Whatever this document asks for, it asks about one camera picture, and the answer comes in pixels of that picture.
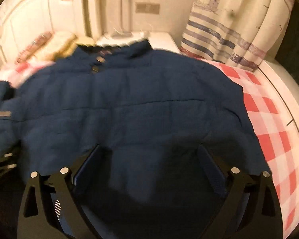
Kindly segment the navy blue quilted jacket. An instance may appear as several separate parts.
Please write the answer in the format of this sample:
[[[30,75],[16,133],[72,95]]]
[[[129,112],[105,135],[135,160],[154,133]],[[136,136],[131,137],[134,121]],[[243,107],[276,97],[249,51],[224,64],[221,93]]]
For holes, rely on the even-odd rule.
[[[258,175],[269,169],[242,87],[221,70],[147,40],[79,47],[25,81],[0,82],[0,157],[21,142],[23,174],[51,174],[96,145],[96,170],[133,203],[189,208],[224,193],[209,154]]]

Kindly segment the red white checkered bed cover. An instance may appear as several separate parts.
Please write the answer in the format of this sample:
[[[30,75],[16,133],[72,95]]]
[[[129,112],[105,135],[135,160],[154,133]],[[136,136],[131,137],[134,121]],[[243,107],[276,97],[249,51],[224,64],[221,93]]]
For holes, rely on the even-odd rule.
[[[56,62],[36,62],[25,67],[16,66],[8,71],[0,71],[0,82],[8,83],[12,89],[18,89],[35,73]],[[248,117],[269,167],[266,171],[271,174],[278,195],[283,238],[286,238],[294,223],[295,213],[284,214],[282,211],[286,199],[282,194],[282,186],[278,184],[273,159],[276,156],[290,155],[291,148],[278,111],[272,101],[265,97],[264,92],[258,91],[260,83],[254,75],[220,63],[210,65],[221,70],[231,81],[242,87]],[[31,174],[36,171],[28,175],[23,174],[21,156],[24,148],[21,142],[16,142],[4,154],[14,152],[20,153],[17,167],[0,178],[0,238],[6,238],[10,230],[17,233],[24,190]],[[158,208],[133,203],[126,196],[110,192],[104,186],[96,202],[84,205],[83,209],[101,238],[200,238],[221,204],[221,196],[218,196],[216,200],[209,200],[200,206]]]

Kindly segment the white window sill bench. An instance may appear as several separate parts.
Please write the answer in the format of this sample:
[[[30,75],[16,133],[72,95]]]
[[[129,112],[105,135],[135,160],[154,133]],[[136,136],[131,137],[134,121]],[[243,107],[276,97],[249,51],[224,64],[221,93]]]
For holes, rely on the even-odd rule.
[[[299,132],[299,85],[274,59],[263,60],[259,65],[259,70],[267,77],[284,101]]]

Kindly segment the patterned decorative pillow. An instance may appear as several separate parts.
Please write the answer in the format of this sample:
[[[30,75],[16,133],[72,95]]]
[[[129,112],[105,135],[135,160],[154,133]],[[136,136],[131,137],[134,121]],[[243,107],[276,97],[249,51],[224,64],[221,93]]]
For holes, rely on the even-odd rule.
[[[27,61],[32,55],[38,51],[42,46],[44,46],[53,36],[53,33],[47,31],[38,35],[34,40],[30,42],[16,57],[15,64],[19,64]]]

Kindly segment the cream fluffy pillow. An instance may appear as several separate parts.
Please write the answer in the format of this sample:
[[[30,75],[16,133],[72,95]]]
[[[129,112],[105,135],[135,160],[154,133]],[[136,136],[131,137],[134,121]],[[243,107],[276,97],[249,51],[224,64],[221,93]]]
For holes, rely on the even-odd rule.
[[[72,55],[78,45],[93,46],[94,44],[95,41],[91,37],[77,37],[71,32],[59,31],[36,51],[33,58],[37,61],[56,61]]]

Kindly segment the white wooden headboard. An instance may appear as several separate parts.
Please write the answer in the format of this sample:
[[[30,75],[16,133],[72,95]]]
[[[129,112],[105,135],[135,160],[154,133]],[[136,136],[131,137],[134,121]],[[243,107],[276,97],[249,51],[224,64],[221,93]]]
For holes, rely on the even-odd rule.
[[[0,5],[0,67],[43,32],[68,31],[98,40],[100,0],[3,0]]]

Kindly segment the white floor lamp pole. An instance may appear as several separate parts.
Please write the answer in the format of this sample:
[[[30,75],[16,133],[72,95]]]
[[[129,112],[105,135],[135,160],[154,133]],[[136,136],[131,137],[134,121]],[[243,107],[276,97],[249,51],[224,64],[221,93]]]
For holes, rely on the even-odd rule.
[[[114,27],[111,34],[113,39],[125,39],[133,36],[131,28],[128,27],[130,17],[130,0],[119,0],[118,6],[118,26]]]

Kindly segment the nautical print curtain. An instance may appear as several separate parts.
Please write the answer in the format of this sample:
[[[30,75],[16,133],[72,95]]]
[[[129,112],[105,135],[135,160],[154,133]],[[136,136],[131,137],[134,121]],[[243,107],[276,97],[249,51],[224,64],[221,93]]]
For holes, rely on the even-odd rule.
[[[295,0],[194,0],[181,52],[254,71],[283,37]]]

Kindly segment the white bedside table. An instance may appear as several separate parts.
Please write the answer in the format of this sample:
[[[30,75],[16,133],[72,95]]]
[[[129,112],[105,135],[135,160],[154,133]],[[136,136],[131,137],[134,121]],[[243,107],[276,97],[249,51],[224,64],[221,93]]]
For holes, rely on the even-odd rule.
[[[155,50],[166,50],[174,53],[180,53],[180,50],[178,49],[173,38],[167,32],[132,32],[131,37],[124,38],[113,38],[109,35],[103,35],[96,41],[95,44],[98,46],[124,46],[133,42],[141,41],[143,39],[147,39],[151,47]]]

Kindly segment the gold wall socket plate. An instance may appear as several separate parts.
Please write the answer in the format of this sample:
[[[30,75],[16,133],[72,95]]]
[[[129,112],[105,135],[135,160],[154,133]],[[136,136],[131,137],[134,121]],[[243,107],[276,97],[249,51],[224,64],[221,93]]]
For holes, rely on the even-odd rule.
[[[160,4],[158,3],[147,3],[147,2],[137,2],[136,10],[137,14],[160,14]]]

